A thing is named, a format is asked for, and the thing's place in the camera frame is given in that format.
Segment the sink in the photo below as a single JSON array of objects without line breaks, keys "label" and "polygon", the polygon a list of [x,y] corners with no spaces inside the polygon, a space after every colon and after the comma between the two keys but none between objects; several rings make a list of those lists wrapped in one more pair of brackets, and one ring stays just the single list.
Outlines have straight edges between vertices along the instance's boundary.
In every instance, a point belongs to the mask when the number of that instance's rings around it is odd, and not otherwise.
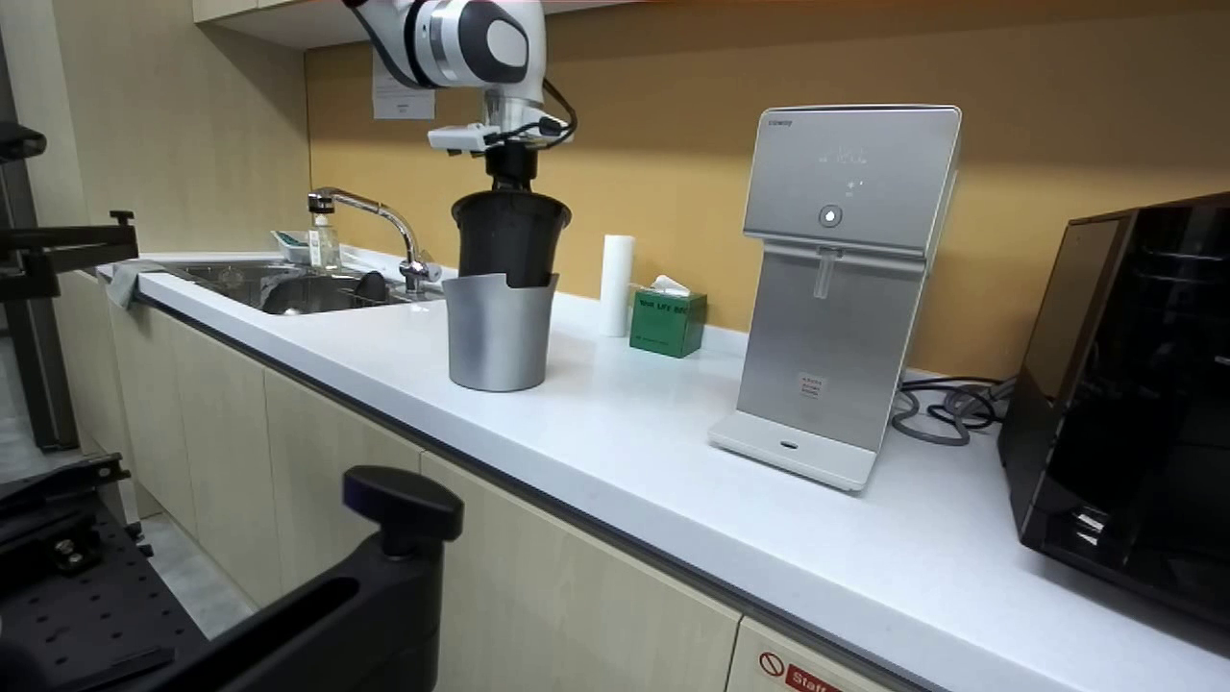
[{"label": "sink", "polygon": [[304,268],[283,261],[185,261],[167,266],[167,273],[268,317],[354,313],[441,295],[438,288],[409,293],[399,280],[383,280],[382,273]]}]

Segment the wall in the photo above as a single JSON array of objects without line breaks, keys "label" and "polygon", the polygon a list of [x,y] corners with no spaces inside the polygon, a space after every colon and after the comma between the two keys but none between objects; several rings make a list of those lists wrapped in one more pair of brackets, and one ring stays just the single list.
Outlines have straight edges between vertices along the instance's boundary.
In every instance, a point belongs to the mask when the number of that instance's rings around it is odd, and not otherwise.
[{"label": "wall", "polygon": [[[747,168],[768,106],[964,109],[962,189],[911,349],[942,375],[1020,366],[1072,215],[1230,189],[1230,12],[942,8],[675,0],[550,21],[550,77],[579,109],[579,139],[546,156],[536,184],[571,208],[566,288],[593,295],[601,239],[636,232],[639,280],[673,273],[711,295],[716,325],[747,326],[762,266],[742,239]],[[392,199],[455,261],[448,206],[483,189],[482,163],[427,150],[422,122],[372,122],[365,83],[365,48],[306,56],[310,181]],[[441,98],[441,122],[475,111],[470,91]],[[395,249],[370,221],[338,227]]]},{"label": "wall", "polygon": [[194,27],[194,0],[0,0],[38,223],[129,208],[142,249],[267,249],[304,215],[304,57]]}]

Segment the paper towel roll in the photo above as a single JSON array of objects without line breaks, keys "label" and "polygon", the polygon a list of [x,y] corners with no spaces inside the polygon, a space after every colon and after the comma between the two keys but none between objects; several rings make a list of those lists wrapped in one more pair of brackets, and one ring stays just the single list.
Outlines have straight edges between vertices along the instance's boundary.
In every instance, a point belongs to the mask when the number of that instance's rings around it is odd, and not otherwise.
[{"label": "paper towel roll", "polygon": [[632,234],[602,239],[601,335],[627,335],[627,284],[636,249],[639,239]]}]

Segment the robotic arm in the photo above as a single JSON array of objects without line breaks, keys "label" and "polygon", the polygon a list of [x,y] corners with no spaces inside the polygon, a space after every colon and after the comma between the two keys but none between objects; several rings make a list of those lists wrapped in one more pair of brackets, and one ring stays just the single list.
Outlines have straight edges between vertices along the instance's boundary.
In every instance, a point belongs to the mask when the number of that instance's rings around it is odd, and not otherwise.
[{"label": "robotic arm", "polygon": [[[346,0],[388,74],[413,89],[483,89],[483,122],[429,130],[433,150],[483,156],[497,189],[528,189],[536,150],[570,141],[571,109],[546,83],[541,0]],[[541,111],[541,89],[570,122]]]}]

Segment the black microwave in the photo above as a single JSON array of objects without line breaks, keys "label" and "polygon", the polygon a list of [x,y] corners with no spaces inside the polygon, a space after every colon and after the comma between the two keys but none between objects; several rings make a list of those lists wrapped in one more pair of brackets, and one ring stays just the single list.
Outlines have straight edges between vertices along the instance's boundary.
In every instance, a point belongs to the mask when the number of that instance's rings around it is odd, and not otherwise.
[{"label": "black microwave", "polygon": [[1230,194],[1070,223],[1001,459],[1026,546],[1230,630]]}]

